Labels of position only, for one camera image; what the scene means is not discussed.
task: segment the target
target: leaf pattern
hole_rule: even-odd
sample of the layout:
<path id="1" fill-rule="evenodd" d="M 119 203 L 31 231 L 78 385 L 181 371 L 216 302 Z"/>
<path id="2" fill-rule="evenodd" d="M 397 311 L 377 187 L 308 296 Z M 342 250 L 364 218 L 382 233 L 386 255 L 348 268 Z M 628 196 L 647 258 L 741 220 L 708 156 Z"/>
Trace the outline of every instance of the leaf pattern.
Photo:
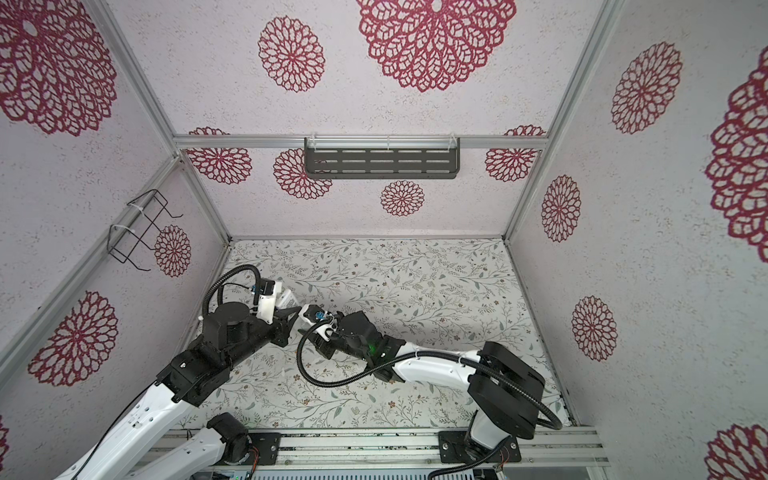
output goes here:
<path id="1" fill-rule="evenodd" d="M 544 403 L 570 425 L 501 240 L 245 240 L 234 245 L 227 269 L 244 263 L 285 282 L 303 303 L 363 310 L 382 333 L 422 346 L 502 343 L 544 376 Z M 237 286 L 225 291 L 228 301 L 253 298 Z M 176 427 L 200 428 L 222 412 L 249 428 L 464 427 L 477 409 L 467 392 L 430 384 L 370 376 L 338 389 L 312 386 L 296 368 L 299 339 L 294 329 L 288 347 L 263 347 Z M 365 366 L 342 353 L 326 360 L 309 345 L 304 361 L 325 380 Z"/>

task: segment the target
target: enclosure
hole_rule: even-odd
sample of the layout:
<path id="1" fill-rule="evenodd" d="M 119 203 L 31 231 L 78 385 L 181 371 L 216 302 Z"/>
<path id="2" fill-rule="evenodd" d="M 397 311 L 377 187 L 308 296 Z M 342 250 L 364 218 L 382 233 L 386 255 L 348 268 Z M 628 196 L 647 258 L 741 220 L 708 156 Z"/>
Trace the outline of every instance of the enclosure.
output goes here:
<path id="1" fill-rule="evenodd" d="M 765 2 L 0 9 L 0 478 L 80 458 L 246 263 L 389 335 L 532 366 L 564 428 L 520 441 L 508 475 L 768 475 Z M 415 160 L 308 170 L 333 149 Z M 299 337 L 142 462 L 230 412 L 284 435 L 262 478 L 434 468 L 436 433 L 477 408 L 429 383 L 313 387 Z"/>

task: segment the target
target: wall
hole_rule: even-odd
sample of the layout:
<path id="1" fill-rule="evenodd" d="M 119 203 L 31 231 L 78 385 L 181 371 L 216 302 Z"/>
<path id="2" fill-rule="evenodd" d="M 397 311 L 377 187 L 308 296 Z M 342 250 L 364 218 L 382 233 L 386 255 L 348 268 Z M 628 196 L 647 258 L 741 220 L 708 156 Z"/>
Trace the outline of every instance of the wall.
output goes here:
<path id="1" fill-rule="evenodd" d="M 0 349 L 167 159 L 84 10 L 53 5 L 15 3 L 2 20 L 13 33 L 3 48 L 21 59 L 3 63 L 0 86 Z M 71 51 L 51 20 L 85 22 Z M 95 57 L 93 78 L 64 73 L 73 55 Z M 51 68 L 56 82 L 36 80 Z"/>
<path id="2" fill-rule="evenodd" d="M 768 475 L 765 25 L 764 2 L 629 2 L 512 238 L 619 478 Z"/>
<path id="3" fill-rule="evenodd" d="M 82 6 L 38 3 L 0 19 L 0 349 L 168 158 Z M 103 263 L 3 389 L 0 478 L 59 474 L 180 348 L 221 245 L 178 171 L 161 191 L 185 234 Z"/>
<path id="4" fill-rule="evenodd" d="M 401 3 L 110 2 L 180 134 L 544 134 L 601 0 Z M 309 180 L 299 155 L 192 160 L 235 235 L 496 236 L 534 157 L 462 151 L 390 214 L 391 181 Z"/>
<path id="5" fill-rule="evenodd" d="M 168 211 L 183 216 L 163 212 L 157 219 L 163 233 L 151 227 L 146 240 L 159 253 L 139 246 L 131 255 L 151 271 L 114 259 L 102 264 L 73 311 L 3 392 L 8 451 L 0 478 L 61 473 L 181 348 L 222 250 L 180 171 L 159 190 Z M 147 225 L 139 220 L 135 228 Z M 127 252 L 132 238 L 118 248 Z"/>

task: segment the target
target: slotted metal tray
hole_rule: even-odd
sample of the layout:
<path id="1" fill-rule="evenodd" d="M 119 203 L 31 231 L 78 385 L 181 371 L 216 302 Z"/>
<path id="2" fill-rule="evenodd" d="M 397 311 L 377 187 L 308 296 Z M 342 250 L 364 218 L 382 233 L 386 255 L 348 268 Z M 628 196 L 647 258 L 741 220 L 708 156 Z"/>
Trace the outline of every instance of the slotted metal tray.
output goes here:
<path id="1" fill-rule="evenodd" d="M 306 175 L 315 180 L 335 179 L 451 179 L 456 178 L 459 139 L 445 150 L 426 148 L 314 148 L 304 139 Z"/>

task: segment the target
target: black mounting plate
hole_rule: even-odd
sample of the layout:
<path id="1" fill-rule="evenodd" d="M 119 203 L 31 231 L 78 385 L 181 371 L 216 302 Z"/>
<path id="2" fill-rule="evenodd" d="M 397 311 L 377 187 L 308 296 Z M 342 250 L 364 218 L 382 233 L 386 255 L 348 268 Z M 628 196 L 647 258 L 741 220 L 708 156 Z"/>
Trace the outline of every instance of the black mounting plate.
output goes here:
<path id="1" fill-rule="evenodd" d="M 250 447 L 256 447 L 259 449 L 259 461 L 256 465 L 275 465 L 277 462 L 277 454 L 280 452 L 280 433 L 249 433 Z M 252 465 L 253 457 L 249 456 L 248 459 L 243 462 L 244 465 Z M 219 461 L 216 465 L 226 465 L 226 463 Z"/>
<path id="2" fill-rule="evenodd" d="M 438 432 L 438 450 L 440 451 L 440 462 L 442 463 L 472 463 L 475 459 L 470 457 L 467 453 L 466 445 L 464 443 L 464 436 L 466 432 L 457 432 L 455 430 L 449 430 L 446 432 Z M 509 445 L 505 445 L 506 451 L 509 452 L 509 459 L 507 454 L 504 454 L 506 462 L 517 463 L 522 460 L 520 456 L 520 447 L 514 437 Z M 504 449 L 493 455 L 488 459 L 488 463 L 501 463 L 502 452 Z"/>

